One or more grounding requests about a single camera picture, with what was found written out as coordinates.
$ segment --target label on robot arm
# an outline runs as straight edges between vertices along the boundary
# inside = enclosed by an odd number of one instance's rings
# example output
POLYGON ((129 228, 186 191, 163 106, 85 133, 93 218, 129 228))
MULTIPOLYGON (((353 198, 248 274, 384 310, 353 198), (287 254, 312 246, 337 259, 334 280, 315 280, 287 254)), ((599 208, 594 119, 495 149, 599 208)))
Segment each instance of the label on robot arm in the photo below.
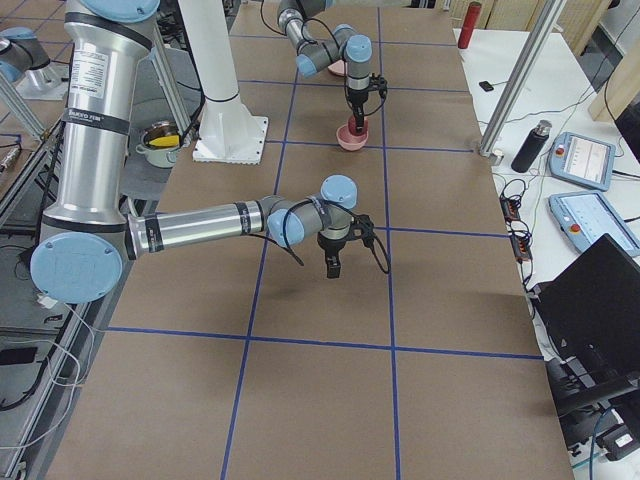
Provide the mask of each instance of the label on robot arm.
POLYGON ((108 66, 108 55, 76 50, 73 52, 69 91, 79 95, 104 98, 108 66))

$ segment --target metal post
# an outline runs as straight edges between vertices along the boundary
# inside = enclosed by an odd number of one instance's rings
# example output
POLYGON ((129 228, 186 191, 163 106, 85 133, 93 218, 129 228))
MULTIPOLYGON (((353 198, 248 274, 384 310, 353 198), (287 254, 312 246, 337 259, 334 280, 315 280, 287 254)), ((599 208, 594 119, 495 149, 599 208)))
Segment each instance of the metal post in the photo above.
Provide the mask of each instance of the metal post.
POLYGON ((4 75, 0 73, 0 99, 4 101, 11 113, 24 125, 29 134, 37 140, 43 140, 45 128, 36 114, 31 111, 17 90, 4 75))
POLYGON ((522 47, 520 57, 518 57, 518 61, 511 72, 507 86, 484 132, 482 141, 478 147, 480 155, 488 157, 491 154, 498 135, 500 135, 502 127, 511 113, 511 109, 515 105, 516 100, 518 100, 520 91, 524 87, 524 83, 531 73, 540 52, 542 52, 546 40, 553 30, 553 26, 558 20, 565 3, 567 3, 567 0, 547 0, 545 2, 540 16, 527 38, 527 42, 524 47, 522 47))
POLYGON ((187 108, 184 106, 180 92, 178 91, 178 84, 176 78, 171 70, 167 53, 164 51, 164 41, 162 40, 162 34, 158 29, 158 25, 155 26, 153 31, 153 44, 155 48, 151 52, 151 63, 156 70, 160 86, 164 91, 164 96, 167 99, 173 118, 176 121, 178 130, 181 134, 185 134, 189 128, 191 120, 187 113, 187 108))

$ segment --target computer monitor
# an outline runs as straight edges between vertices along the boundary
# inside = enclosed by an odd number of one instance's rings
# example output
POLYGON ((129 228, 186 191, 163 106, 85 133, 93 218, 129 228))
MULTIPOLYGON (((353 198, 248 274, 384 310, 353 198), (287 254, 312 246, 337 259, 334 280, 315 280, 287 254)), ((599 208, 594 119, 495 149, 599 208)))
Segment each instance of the computer monitor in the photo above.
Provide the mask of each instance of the computer monitor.
MULTIPOLYGON (((543 287, 537 308, 560 356, 596 384, 640 371, 640 266, 609 235, 543 287)), ((609 401, 640 439, 640 391, 609 401)))

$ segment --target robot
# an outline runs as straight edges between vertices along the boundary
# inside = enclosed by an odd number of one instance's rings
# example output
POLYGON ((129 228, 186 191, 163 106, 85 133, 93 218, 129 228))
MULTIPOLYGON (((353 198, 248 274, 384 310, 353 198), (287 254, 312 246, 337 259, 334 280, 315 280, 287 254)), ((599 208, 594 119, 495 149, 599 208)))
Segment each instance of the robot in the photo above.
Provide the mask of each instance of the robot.
MULTIPOLYGON (((304 77, 313 76, 336 62, 344 62, 346 98, 352 111, 348 121, 349 133, 363 137, 368 128, 364 104, 369 99, 369 93, 378 92, 382 105, 387 97, 387 81, 381 75, 371 73, 371 40, 358 34, 350 25, 338 25, 333 31, 327 29, 330 41, 313 38, 307 23, 315 20, 315 15, 325 11, 332 3, 332 0, 282 0, 278 6, 278 26, 296 49, 296 64, 304 77)), ((337 135, 341 140, 340 130, 337 135)))
POLYGON ((32 30, 13 27, 1 31, 0 75, 13 83, 25 74, 39 92, 50 91, 62 81, 32 30))
MULTIPOLYGON (((318 194, 300 202, 266 196, 191 212, 143 217, 120 213, 119 177, 127 151, 136 69, 151 51, 158 3, 67 2, 65 29, 75 50, 62 116, 58 197, 43 212, 39 245, 31 259, 36 286, 63 302, 90 302, 117 284, 127 259, 267 228, 273 240, 287 249, 318 234, 330 278, 339 275, 338 252, 347 241, 362 240, 375 254, 373 224, 366 215, 351 212, 357 187, 340 175, 327 178, 318 194)), ((287 30, 293 30, 294 22, 289 22, 287 30)), ((340 32, 343 43, 355 36, 347 28, 340 32)), ((304 48, 311 62, 317 56, 314 50, 304 48)), ((325 60, 315 61, 324 68, 325 60)))

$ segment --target black bottle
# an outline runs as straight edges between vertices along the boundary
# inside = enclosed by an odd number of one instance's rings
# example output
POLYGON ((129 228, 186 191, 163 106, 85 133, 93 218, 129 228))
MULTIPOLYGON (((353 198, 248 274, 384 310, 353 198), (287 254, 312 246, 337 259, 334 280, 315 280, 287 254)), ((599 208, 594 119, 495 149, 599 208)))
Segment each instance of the black bottle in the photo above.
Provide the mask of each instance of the black bottle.
POLYGON ((529 132, 522 147, 516 154, 513 162, 511 162, 511 168, 518 173, 524 173, 531 167, 536 157, 540 155, 542 147, 549 139, 549 132, 551 131, 551 122, 547 120, 540 120, 538 126, 529 132))

